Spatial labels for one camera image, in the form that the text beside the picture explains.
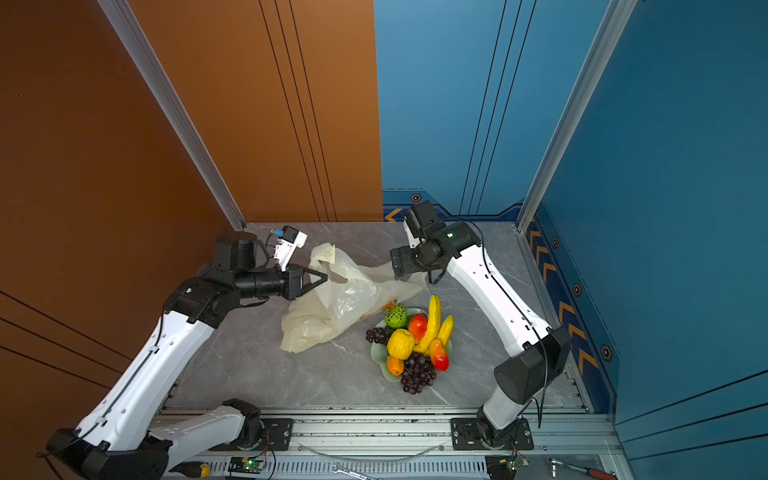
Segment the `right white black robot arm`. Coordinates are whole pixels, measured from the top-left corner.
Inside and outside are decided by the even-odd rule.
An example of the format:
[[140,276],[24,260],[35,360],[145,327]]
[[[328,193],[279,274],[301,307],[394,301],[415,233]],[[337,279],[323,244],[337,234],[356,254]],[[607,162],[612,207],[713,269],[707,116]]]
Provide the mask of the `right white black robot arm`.
[[572,346],[566,326],[554,327],[529,307],[496,268],[480,228],[447,224],[423,201],[404,214],[408,244],[390,251],[394,274],[449,275],[490,320],[509,358],[494,368],[496,388],[479,408],[477,430],[490,449],[512,445],[528,405],[542,414],[547,388],[565,369]]

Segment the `green custard apple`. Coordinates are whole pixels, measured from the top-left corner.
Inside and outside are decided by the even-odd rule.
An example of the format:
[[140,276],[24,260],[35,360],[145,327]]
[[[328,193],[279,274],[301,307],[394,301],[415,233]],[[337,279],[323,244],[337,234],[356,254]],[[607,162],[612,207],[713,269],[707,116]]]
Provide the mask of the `green custard apple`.
[[385,324],[391,329],[404,329],[408,326],[408,311],[404,305],[393,304],[384,316]]

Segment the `yellow ribbed fruit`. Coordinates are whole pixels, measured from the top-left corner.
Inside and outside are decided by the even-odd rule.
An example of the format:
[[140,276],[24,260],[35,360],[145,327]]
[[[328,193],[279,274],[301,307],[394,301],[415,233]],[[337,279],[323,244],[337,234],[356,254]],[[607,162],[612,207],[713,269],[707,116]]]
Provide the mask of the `yellow ribbed fruit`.
[[388,340],[387,352],[390,357],[405,361],[411,356],[415,343],[415,337],[409,330],[396,329]]

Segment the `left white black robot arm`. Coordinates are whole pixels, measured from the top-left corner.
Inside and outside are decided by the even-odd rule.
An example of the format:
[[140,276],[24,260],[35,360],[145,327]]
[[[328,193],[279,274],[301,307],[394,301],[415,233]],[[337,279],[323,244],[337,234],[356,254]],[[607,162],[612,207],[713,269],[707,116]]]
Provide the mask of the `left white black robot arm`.
[[250,450],[263,443],[260,409],[238,399],[169,427],[151,422],[231,311],[272,297],[294,300],[327,280],[291,261],[306,242],[304,232],[285,226],[270,237],[272,248],[247,232],[218,238],[212,261],[170,294],[152,334],[109,393],[76,428],[57,430],[40,458],[60,461],[84,479],[160,479],[168,472],[202,478],[207,469],[195,456],[219,445]]

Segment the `translucent plastic bag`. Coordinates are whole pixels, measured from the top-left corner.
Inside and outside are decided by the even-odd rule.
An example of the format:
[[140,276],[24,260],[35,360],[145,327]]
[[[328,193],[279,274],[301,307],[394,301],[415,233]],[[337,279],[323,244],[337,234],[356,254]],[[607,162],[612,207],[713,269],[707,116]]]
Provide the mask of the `translucent plastic bag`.
[[333,340],[358,321],[427,289],[424,272],[397,278],[391,264],[361,266],[331,243],[312,249],[310,268],[328,279],[293,300],[283,316],[280,348],[289,353]]

